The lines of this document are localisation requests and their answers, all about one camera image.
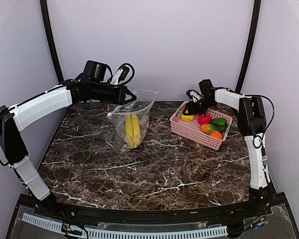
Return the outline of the left black frame post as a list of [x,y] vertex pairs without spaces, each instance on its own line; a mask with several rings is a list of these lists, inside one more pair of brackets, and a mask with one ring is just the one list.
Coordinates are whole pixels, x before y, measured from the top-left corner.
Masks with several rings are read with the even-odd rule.
[[52,59],[53,67],[55,70],[55,74],[57,77],[58,82],[64,81],[63,73],[61,70],[55,42],[54,42],[54,37],[53,37],[53,32],[52,32],[52,27],[51,27],[51,21],[50,21],[50,15],[49,15],[49,10],[48,10],[48,1],[47,0],[40,0],[40,8],[41,8],[41,15],[42,15],[42,20],[44,24],[44,29],[45,29],[45,35],[50,51],[50,56]]

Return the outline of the right black frame post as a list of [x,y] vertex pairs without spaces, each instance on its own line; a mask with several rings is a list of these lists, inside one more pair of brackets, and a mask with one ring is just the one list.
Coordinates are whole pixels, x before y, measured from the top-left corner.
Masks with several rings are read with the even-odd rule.
[[246,43],[245,54],[244,54],[240,74],[235,88],[235,91],[239,93],[243,88],[243,84],[246,78],[247,70],[251,59],[252,50],[253,50],[254,41],[257,32],[258,21],[259,21],[260,9],[261,9],[261,0],[254,0],[253,12],[251,17],[248,39]]

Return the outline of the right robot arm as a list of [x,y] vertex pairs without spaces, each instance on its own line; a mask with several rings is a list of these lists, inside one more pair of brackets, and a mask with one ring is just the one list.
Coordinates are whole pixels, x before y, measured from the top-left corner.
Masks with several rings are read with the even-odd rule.
[[194,115],[206,113],[210,107],[223,104],[230,107],[238,121],[238,130],[244,137],[248,148],[251,182],[249,188],[250,201],[245,204],[244,211],[255,216],[264,207],[264,199],[270,197],[270,176],[268,157],[265,146],[265,133],[271,124],[266,120],[265,109],[260,95],[244,95],[229,88],[214,87],[211,80],[199,83],[200,92],[187,90],[190,102],[185,107]]

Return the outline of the red toy apple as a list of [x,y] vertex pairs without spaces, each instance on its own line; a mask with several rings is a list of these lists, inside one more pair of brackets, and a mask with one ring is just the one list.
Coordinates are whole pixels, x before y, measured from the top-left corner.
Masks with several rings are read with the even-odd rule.
[[197,121],[200,125],[210,124],[212,121],[212,118],[209,113],[205,113],[205,114],[199,115]]

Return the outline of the yellow toy pear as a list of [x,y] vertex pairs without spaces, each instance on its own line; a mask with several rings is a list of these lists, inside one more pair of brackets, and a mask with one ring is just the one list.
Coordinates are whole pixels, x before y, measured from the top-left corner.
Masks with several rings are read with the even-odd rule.
[[188,112],[181,113],[181,120],[184,122],[190,122],[194,120],[194,114],[190,114]]

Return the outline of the black front rail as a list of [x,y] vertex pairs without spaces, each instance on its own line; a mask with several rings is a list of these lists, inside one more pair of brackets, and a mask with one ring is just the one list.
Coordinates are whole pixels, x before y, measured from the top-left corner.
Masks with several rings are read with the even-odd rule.
[[95,226],[101,222],[136,225],[175,225],[202,221],[208,222],[211,225],[222,224],[229,226],[229,232],[232,234],[246,229],[252,223],[252,220],[259,221],[261,218],[271,218],[270,214],[274,211],[274,206],[281,204],[286,206],[284,211],[287,214],[287,218],[291,221],[293,231],[297,233],[298,228],[284,193],[273,194],[270,204],[263,209],[252,209],[250,203],[241,202],[227,206],[173,211],[97,209],[58,202],[52,202],[52,206],[49,209],[47,206],[41,205],[34,197],[20,194],[12,215],[12,220],[16,220],[17,214],[24,208],[31,213],[59,219],[78,226]]

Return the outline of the orange toy orange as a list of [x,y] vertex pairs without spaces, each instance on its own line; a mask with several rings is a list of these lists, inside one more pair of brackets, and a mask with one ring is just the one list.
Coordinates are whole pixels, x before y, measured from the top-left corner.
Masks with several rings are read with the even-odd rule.
[[221,132],[214,130],[209,134],[211,137],[216,138],[218,140],[222,140],[223,139],[223,135]]

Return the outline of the pink plastic basket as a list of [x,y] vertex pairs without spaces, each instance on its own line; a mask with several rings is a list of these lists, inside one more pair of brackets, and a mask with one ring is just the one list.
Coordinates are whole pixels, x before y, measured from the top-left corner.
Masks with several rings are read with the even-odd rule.
[[198,116],[194,117],[193,121],[185,122],[181,119],[181,110],[188,103],[188,101],[184,101],[174,112],[174,114],[170,118],[171,132],[183,136],[187,139],[195,141],[199,144],[212,148],[214,150],[218,150],[221,144],[226,140],[228,132],[233,122],[233,118],[229,115],[223,114],[219,111],[215,111],[212,109],[208,109],[207,112],[210,114],[212,119],[216,118],[224,118],[227,121],[227,128],[223,132],[223,139],[216,139],[211,137],[205,133],[203,133],[200,129],[200,125],[198,123]]

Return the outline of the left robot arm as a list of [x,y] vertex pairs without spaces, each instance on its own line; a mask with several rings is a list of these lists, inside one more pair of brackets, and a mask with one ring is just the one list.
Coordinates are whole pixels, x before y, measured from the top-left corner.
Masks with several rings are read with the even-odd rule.
[[53,193],[31,162],[20,133],[45,116],[80,102],[125,105],[135,101],[136,96],[127,87],[134,75],[135,69],[129,63],[112,72],[109,65],[89,60],[75,79],[62,81],[16,105],[0,107],[0,147],[7,159],[1,165],[14,170],[33,196],[42,201],[40,207],[48,216],[56,217],[60,205],[53,201]]

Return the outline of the orange green toy mango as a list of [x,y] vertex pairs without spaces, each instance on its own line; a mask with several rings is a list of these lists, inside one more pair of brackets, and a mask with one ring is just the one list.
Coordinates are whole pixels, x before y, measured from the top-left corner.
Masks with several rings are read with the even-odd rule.
[[204,134],[207,134],[207,135],[209,135],[213,131],[221,132],[221,130],[218,127],[216,127],[212,124],[202,124],[200,126],[200,129]]

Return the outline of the green toy pepper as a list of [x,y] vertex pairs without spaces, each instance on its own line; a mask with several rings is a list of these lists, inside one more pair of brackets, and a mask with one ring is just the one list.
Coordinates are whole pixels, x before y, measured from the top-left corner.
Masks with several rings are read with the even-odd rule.
[[211,124],[218,128],[221,133],[226,131],[228,125],[225,118],[215,118],[211,121]]

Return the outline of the black frame post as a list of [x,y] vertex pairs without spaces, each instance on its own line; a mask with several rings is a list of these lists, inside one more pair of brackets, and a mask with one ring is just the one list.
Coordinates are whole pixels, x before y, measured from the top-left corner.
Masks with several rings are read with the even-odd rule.
[[48,10],[48,1],[47,0],[40,0],[40,8],[41,8],[41,15],[42,15],[42,20],[44,24],[44,29],[45,29],[45,35],[50,51],[50,56],[52,59],[53,67],[55,70],[55,74],[57,77],[58,82],[64,81],[63,73],[61,70],[55,42],[54,42],[54,37],[53,37],[53,32],[52,32],[52,27],[51,27],[51,21],[50,21],[50,15],[49,15],[49,10]]
[[254,41],[257,32],[258,21],[259,21],[260,9],[261,9],[261,0],[254,0],[253,12],[251,17],[248,39],[246,43],[245,54],[244,54],[240,74],[235,88],[235,91],[239,93],[243,88],[243,84],[246,78],[247,70],[251,59],[252,50],[253,50]]

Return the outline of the clear zip top bag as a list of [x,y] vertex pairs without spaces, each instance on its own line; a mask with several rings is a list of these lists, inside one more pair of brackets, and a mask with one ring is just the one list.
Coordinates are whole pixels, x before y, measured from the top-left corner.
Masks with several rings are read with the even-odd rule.
[[118,154],[140,146],[149,128],[150,110],[159,95],[159,92],[141,89],[132,93],[136,99],[107,114],[116,130],[113,150]]

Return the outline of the yellow toy banana bunch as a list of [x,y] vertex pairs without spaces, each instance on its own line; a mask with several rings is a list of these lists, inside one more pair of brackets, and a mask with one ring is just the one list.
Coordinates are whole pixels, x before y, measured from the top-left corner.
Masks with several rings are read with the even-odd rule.
[[128,146],[137,148],[142,141],[142,130],[138,115],[127,115],[125,129]]

